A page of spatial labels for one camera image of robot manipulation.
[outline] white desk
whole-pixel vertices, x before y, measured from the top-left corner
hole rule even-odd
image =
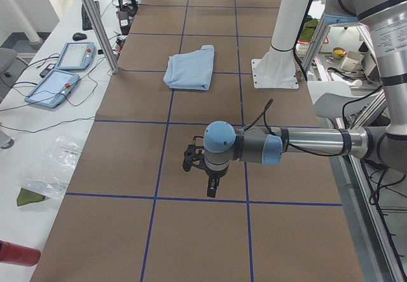
[[[116,18],[116,9],[111,4],[112,0],[98,0],[100,3],[100,12],[102,13],[106,6],[105,14],[102,17],[107,36],[113,37],[120,33],[120,27]],[[66,16],[59,22],[50,37],[45,41],[40,51],[36,54],[33,62],[39,59],[47,58],[52,53],[60,53],[64,44],[72,41],[72,35],[81,30],[81,1],[76,0]],[[93,41],[100,48],[93,30],[85,31],[88,39]],[[103,55],[96,55],[89,71],[97,60]],[[19,78],[19,81],[39,82],[40,69],[30,68],[26,70]],[[87,73],[78,73],[81,77]],[[47,126],[59,123],[63,120],[73,120],[76,118],[88,118],[94,116],[100,102],[106,91],[110,80],[109,66],[106,60],[92,72],[91,77],[98,81],[99,86],[94,94],[78,107],[71,106],[67,101],[63,102],[55,111],[26,106],[0,112],[0,122],[4,126],[25,130],[38,130]],[[89,78],[83,79],[76,89],[72,92],[69,100],[77,104],[81,102],[93,89],[95,83]],[[19,90],[28,94],[31,87],[19,88]],[[21,106],[26,104],[24,97],[17,91],[11,90],[4,101],[0,104],[0,110]],[[48,149],[52,142],[61,134],[77,137],[86,140],[93,120],[82,120],[73,123],[60,125],[36,134],[18,133],[7,129],[2,130],[15,140],[15,144],[8,150],[0,150],[0,239],[24,246],[30,246],[43,249],[55,216],[57,215],[61,201],[55,199],[46,199],[43,202],[28,204],[17,207],[16,198],[20,191],[17,185],[20,173],[30,166],[33,162]],[[23,282],[29,281],[34,267],[22,267],[16,265],[0,263],[0,281],[2,282]]]

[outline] black keyboard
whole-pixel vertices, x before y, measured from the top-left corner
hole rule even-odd
[[[100,6],[99,1],[95,1],[95,6],[97,11],[100,14]],[[90,23],[90,19],[88,14],[86,13],[85,7],[82,4],[82,31],[89,31],[92,28],[92,23]]]

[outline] red cylinder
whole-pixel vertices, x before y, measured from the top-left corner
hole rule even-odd
[[[33,266],[38,263],[41,252],[34,248],[29,248],[0,240],[0,262],[22,266]]]

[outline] computer mouse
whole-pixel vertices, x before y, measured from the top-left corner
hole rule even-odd
[[[86,34],[83,34],[81,32],[76,32],[75,34],[73,34],[72,40],[73,41],[79,41],[79,40],[87,39],[87,37],[88,36]]]

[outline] plastic bag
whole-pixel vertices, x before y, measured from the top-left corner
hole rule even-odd
[[[44,155],[21,175],[20,186],[49,198],[64,198],[84,140],[58,137]]]

